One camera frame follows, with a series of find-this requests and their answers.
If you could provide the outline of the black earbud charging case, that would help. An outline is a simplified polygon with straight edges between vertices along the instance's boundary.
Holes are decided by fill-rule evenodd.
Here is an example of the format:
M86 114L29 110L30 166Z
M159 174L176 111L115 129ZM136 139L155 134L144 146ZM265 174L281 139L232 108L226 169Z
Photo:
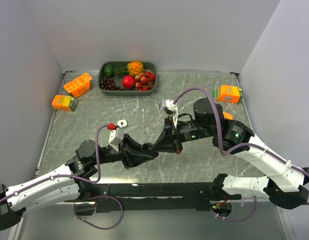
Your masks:
M152 149L152 147L153 147L153 144L150 143L150 142L145 142L145 143L142 145L142 149L143 149L143 151L145 151L145 152L150 152L151 149Z

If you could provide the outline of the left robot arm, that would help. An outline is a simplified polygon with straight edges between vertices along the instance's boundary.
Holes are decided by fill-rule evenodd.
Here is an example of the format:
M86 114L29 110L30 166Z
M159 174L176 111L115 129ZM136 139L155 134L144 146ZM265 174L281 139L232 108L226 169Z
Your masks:
M99 146L98 140L85 140L73 158L40 177L13 186L0 184L0 231L33 210L70 200L88 201L92 186L101 179L101 164L121 162L129 169L159 155L151 143L140 144L128 134L115 137L106 147Z

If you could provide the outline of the white earbud charging case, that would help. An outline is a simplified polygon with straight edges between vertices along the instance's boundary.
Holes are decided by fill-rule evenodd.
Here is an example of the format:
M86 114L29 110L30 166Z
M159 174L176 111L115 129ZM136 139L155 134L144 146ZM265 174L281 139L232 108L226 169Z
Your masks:
M125 119L119 120L117 122L117 126L121 129L126 128L128 126L128 122Z

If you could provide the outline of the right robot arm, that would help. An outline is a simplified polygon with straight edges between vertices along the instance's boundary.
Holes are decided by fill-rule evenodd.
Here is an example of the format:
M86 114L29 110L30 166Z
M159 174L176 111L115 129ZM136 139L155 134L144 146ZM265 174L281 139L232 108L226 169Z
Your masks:
M176 153L183 143L212 138L212 144L223 155L235 155L260 170L263 177L224 175L213 186L213 195L224 199L228 195L252 195L267 198L278 207L292 210L309 205L309 168L300 168L270 149L245 124L226 119L221 105L209 98L193 104L193 115L180 121L181 115L173 100L164 99L160 109L168 115L161 135L151 147L152 152Z

